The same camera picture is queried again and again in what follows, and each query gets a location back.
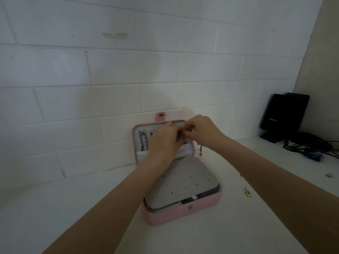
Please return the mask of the grey perforated earring panel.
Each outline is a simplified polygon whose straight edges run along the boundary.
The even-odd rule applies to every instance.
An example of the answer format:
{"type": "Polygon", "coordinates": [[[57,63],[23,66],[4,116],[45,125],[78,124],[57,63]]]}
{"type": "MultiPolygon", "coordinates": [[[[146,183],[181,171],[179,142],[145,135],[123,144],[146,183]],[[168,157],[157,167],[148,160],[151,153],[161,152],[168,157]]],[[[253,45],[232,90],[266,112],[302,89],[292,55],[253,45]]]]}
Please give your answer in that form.
{"type": "Polygon", "coordinates": [[[218,186],[216,176],[199,158],[178,159],[151,186],[145,203],[150,209],[157,210],[218,186]]]}

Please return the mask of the person's right forearm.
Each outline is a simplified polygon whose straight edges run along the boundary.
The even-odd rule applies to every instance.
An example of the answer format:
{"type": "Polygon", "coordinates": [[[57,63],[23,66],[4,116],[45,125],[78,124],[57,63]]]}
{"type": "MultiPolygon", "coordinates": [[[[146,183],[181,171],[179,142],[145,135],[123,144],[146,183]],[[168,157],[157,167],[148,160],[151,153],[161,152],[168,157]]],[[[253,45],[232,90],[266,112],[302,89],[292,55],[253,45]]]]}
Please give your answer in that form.
{"type": "Polygon", "coordinates": [[[226,136],[204,146],[242,175],[309,254],[339,254],[339,197],[226,136]]]}

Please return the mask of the person's right hand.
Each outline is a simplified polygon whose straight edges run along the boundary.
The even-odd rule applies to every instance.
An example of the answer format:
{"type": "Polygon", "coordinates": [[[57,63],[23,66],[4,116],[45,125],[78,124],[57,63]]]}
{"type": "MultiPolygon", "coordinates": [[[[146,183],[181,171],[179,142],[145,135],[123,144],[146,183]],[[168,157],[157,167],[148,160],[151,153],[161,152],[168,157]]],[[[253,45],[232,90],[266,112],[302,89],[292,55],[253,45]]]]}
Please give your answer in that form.
{"type": "Polygon", "coordinates": [[[208,116],[199,114],[191,119],[197,119],[197,144],[216,152],[223,142],[229,140],[208,116]]]}

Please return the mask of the person's left hand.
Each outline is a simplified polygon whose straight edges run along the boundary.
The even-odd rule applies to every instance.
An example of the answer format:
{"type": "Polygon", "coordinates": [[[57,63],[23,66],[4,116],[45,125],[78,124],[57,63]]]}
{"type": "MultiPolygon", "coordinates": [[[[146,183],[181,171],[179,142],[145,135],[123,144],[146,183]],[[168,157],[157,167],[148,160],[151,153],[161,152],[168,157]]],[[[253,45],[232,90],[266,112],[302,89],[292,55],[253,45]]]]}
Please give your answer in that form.
{"type": "Polygon", "coordinates": [[[171,163],[179,149],[170,149],[165,143],[165,125],[150,137],[147,159],[160,163],[171,163]]]}

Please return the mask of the black speaker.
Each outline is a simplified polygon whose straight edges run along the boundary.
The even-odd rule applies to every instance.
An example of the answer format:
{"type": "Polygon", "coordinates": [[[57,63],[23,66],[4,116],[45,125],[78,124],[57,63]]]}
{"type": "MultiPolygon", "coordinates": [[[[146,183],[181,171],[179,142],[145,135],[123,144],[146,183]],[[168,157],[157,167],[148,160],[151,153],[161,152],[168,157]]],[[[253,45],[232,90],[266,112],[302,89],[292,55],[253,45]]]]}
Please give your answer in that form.
{"type": "Polygon", "coordinates": [[[271,143],[287,140],[302,123],[310,96],[306,94],[273,94],[260,123],[260,138],[271,143]]]}

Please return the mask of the person's left forearm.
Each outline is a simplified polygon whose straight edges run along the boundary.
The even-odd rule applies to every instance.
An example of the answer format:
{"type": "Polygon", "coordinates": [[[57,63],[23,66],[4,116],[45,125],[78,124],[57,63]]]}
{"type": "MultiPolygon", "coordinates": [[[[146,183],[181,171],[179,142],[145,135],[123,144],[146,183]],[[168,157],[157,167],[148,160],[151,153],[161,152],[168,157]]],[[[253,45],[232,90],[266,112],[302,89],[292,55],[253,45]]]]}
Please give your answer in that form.
{"type": "Polygon", "coordinates": [[[150,154],[42,254],[114,254],[146,193],[175,155],[150,154]]]}

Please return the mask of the pink jewelry box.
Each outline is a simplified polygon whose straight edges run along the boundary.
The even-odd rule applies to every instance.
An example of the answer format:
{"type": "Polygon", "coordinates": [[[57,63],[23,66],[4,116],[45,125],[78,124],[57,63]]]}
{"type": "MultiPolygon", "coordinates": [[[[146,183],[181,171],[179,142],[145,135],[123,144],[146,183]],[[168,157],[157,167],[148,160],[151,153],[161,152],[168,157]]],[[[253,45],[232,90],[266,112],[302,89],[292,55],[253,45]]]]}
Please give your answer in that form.
{"type": "Polygon", "coordinates": [[[145,221],[159,226],[219,203],[222,188],[186,139],[166,171],[143,199],[145,221]]]}

